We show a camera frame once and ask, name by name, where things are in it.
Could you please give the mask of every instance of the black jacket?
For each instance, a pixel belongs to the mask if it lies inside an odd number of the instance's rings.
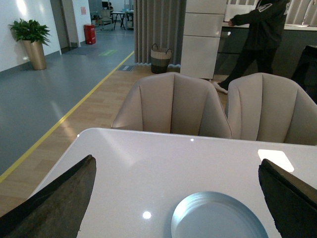
[[[233,25],[250,24],[246,50],[276,49],[279,47],[289,0],[259,0],[256,9],[248,14],[236,15]]]

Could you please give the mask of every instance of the black object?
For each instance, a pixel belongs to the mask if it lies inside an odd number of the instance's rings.
[[[306,46],[292,80],[297,82],[317,104],[317,46]]]
[[[317,190],[264,159],[260,185],[275,226],[283,238],[317,237]]]
[[[87,210],[96,160],[87,156],[0,218],[1,238],[75,238]]]

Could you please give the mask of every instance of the small table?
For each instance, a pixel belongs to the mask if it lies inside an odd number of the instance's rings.
[[[283,151],[293,175],[317,187],[317,146],[90,128],[78,135],[37,192],[88,154],[97,173],[79,238],[170,238],[177,204],[200,191],[244,203],[280,238],[258,178],[259,149]],[[143,218],[150,212],[151,218]]]
[[[122,11],[113,11],[112,12],[112,15],[115,15],[115,20],[114,20],[114,27],[113,29],[115,29],[115,25],[117,23],[117,19],[118,19],[118,15],[120,16],[120,19],[121,19],[121,27],[123,26],[124,30],[125,30],[125,27],[124,27],[124,24],[123,24],[123,19],[124,19],[124,15],[125,15],[125,12],[122,12]]]

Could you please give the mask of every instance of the red trash bin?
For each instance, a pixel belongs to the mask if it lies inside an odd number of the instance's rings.
[[[95,25],[85,24],[84,25],[86,44],[92,45],[96,43]]]

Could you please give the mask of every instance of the faucet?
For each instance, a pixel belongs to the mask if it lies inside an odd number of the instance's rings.
[[[307,16],[308,16],[307,12],[308,12],[309,4],[311,3],[311,1],[312,1],[312,0],[309,0],[309,3],[308,3],[308,5],[307,5],[307,9],[306,9],[306,11],[305,11],[305,15],[304,15],[304,18],[303,18],[303,21],[302,21],[302,25],[304,24],[304,22],[305,22],[305,20],[306,20],[306,18],[307,18]]]

